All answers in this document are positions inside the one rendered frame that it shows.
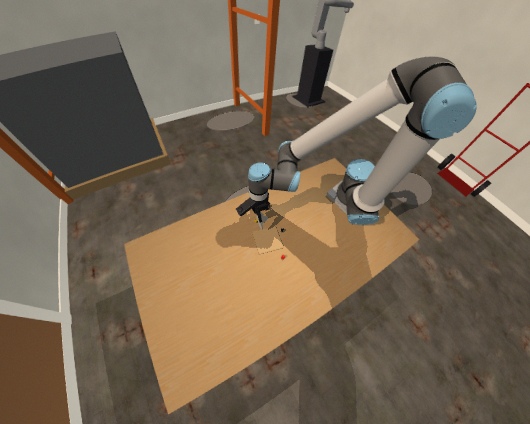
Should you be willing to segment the tan flat mat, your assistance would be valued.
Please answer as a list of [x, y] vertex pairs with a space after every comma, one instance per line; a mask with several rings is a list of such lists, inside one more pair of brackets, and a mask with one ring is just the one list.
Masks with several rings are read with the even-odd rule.
[[252, 233], [259, 254], [284, 248], [276, 226], [253, 231]]

